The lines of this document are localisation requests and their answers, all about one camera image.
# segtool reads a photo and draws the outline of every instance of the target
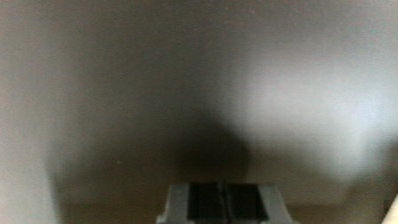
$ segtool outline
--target wall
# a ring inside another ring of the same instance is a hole
[[[72,203],[150,223],[191,180],[276,182],[290,204],[343,203],[390,164],[395,8],[6,2],[2,223],[72,221]]]

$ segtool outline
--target white wall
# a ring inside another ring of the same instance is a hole
[[[0,222],[57,223],[68,201],[157,214],[169,183],[219,176],[276,182],[290,203],[340,203],[397,137],[395,11],[6,2]]]

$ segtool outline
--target metal object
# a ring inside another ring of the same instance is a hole
[[[274,185],[191,183],[171,186],[157,224],[299,224]]]

